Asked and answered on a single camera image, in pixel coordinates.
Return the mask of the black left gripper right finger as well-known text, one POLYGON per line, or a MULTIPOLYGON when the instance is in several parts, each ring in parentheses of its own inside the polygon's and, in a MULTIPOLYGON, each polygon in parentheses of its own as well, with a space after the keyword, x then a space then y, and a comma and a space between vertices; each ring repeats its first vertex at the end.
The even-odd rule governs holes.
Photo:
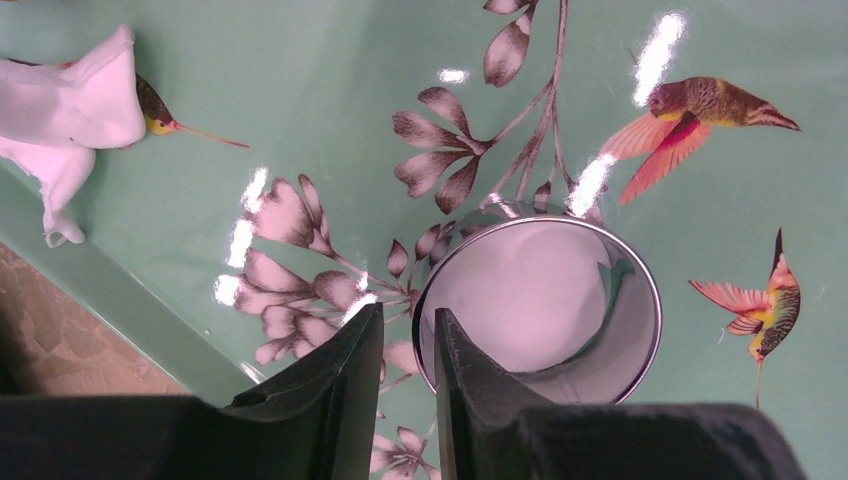
POLYGON ((801 479, 779 429, 739 404, 560 405, 505 373, 436 312, 447 479, 801 479))

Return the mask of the green floral tray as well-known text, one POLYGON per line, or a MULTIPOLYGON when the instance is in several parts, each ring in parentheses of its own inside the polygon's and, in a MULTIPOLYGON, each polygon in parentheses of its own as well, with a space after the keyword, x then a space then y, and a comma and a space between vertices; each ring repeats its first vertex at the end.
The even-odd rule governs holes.
POLYGON ((594 220, 652 271, 633 402, 760 405, 812 479, 847 475, 843 1, 6 1, 1 54, 118 27, 182 130, 106 150, 46 245, 1 165, 6 243, 224 403, 386 307, 375 479, 437 479, 412 354, 427 270, 498 200, 594 220))

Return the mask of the white dough ball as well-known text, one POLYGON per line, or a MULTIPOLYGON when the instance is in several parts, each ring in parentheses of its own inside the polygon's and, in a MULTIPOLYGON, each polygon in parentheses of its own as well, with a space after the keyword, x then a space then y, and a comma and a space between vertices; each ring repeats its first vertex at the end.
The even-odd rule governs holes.
POLYGON ((610 259, 600 237, 574 224, 533 221, 473 241, 443 265, 424 303, 429 324, 449 309, 504 369, 529 373, 576 353, 600 330, 610 259))

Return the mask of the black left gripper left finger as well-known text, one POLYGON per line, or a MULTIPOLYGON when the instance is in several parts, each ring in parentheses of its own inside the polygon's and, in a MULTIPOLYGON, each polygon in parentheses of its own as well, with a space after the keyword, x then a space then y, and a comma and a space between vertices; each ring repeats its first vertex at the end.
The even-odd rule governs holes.
POLYGON ((365 479, 383 307, 223 408, 187 395, 5 396, 5 479, 365 479))

